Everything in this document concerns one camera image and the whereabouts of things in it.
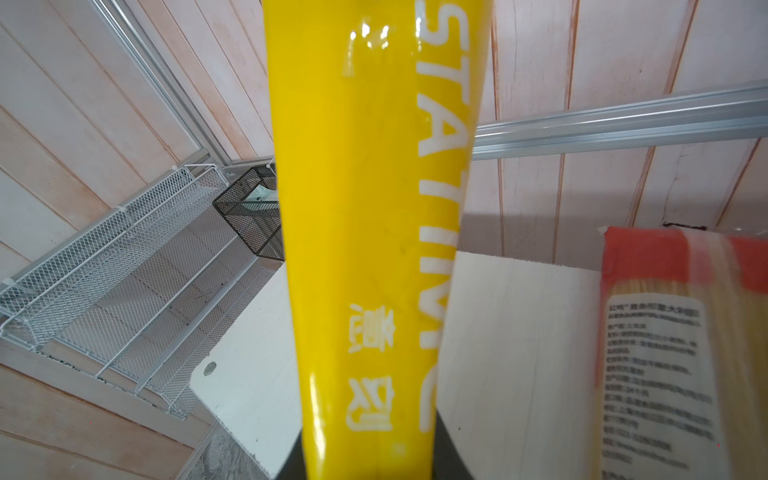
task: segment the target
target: white chinese character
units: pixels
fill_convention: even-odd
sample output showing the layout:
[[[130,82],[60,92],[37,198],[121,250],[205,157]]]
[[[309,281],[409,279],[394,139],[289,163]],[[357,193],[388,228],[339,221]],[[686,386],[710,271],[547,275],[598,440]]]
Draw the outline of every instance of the white chinese character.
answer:
[[[392,377],[379,379],[349,379],[353,398],[346,409],[346,426],[354,432],[371,432],[392,430],[389,416],[392,413],[392,399],[395,390],[392,389]],[[384,391],[384,399],[379,396]]]
[[[360,305],[354,303],[349,306],[362,315],[352,315],[349,318],[349,353],[360,351],[362,348],[378,348],[382,352],[384,348],[395,344],[395,314],[389,312],[381,305],[376,310],[363,310]]]

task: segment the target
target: metal beam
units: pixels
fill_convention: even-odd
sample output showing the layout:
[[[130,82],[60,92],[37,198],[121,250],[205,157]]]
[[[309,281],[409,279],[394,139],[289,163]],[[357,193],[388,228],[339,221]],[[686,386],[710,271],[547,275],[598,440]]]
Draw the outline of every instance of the metal beam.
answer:
[[[204,148],[220,167],[230,164],[232,160],[229,155],[214,137],[189,95],[174,77],[125,1],[91,0],[91,2],[107,24],[112,27],[118,40],[136,61],[166,105],[177,116],[190,138]]]
[[[472,160],[768,136],[768,82],[481,125]]]

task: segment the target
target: gray floor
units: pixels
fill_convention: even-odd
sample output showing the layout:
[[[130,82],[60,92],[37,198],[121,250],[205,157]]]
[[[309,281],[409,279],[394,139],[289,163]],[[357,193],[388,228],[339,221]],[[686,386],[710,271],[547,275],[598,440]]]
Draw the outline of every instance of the gray floor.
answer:
[[[184,480],[269,480],[269,477],[220,429]]]

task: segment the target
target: yellow plastic packaging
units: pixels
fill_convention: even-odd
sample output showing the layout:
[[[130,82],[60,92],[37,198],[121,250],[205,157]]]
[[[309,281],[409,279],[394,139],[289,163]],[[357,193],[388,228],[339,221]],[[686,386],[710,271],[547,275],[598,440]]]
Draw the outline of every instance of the yellow plastic packaging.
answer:
[[[266,0],[308,476],[430,478],[491,2]]]

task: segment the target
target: yellow package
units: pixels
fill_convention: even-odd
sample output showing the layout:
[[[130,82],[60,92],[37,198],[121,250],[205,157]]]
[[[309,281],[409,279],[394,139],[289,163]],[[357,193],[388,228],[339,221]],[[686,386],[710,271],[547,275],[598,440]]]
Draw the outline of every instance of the yellow package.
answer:
[[[266,0],[310,478],[430,478],[491,2]]]

